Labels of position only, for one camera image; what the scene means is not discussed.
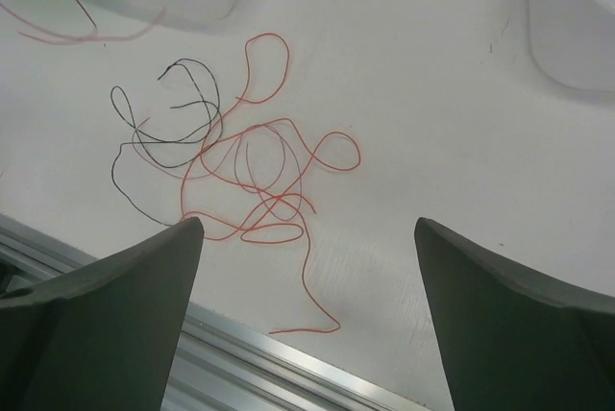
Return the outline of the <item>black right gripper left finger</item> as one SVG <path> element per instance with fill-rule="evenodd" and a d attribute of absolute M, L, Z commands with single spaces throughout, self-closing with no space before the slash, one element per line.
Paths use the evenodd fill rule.
<path fill-rule="evenodd" d="M 204 244 L 196 219 L 1 297 L 4 410 L 159 410 Z"/>

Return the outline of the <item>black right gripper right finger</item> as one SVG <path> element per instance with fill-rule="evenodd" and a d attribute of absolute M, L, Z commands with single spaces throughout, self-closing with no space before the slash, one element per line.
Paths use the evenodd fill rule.
<path fill-rule="evenodd" d="M 613 297 L 431 219 L 417 221 L 414 240 L 456 410 L 613 409 Z"/>

